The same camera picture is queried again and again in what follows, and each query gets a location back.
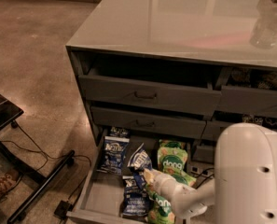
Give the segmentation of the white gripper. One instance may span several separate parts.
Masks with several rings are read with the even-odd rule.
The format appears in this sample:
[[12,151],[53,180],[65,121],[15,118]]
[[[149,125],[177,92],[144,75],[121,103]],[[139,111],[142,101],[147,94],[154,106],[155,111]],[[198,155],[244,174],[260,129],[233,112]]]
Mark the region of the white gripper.
[[178,209],[182,202],[182,196],[191,192],[191,187],[177,182],[171,175],[161,173],[156,169],[144,169],[143,176],[147,184],[152,184],[154,191],[170,204],[172,209]]

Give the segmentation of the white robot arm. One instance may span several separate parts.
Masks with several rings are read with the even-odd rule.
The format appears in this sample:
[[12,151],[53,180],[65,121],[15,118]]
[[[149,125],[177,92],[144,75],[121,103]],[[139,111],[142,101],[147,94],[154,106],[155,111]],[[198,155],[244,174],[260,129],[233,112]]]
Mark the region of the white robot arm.
[[252,123],[227,127],[215,149],[215,178],[197,189],[155,169],[146,182],[176,217],[215,208],[215,224],[277,224],[277,132]]

